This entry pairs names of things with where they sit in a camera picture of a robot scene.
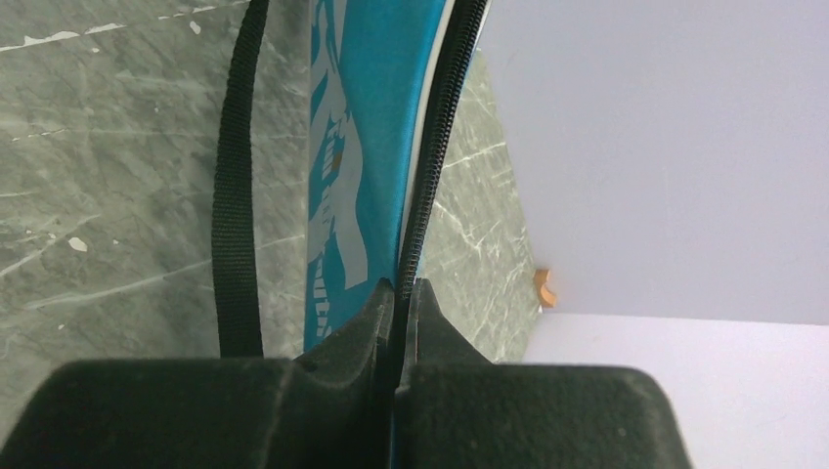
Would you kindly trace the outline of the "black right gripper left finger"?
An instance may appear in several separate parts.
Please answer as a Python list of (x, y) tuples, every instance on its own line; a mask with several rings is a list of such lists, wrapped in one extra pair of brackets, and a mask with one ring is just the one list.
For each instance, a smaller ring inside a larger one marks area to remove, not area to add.
[(5, 468), (383, 468), (394, 291), (294, 359), (73, 362), (35, 392)]

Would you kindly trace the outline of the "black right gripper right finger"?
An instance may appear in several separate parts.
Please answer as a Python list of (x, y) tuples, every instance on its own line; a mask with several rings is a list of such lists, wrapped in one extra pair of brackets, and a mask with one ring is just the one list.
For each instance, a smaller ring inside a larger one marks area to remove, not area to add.
[(397, 392), (403, 468), (687, 468), (671, 403), (629, 367), (489, 362), (412, 290)]

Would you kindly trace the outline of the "blue racket cover bag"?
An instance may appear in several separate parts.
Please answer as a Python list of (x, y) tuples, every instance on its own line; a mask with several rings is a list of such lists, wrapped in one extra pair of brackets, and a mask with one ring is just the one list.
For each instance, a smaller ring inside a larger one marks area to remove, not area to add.
[(310, 5), (303, 347), (410, 290), (486, 1)]

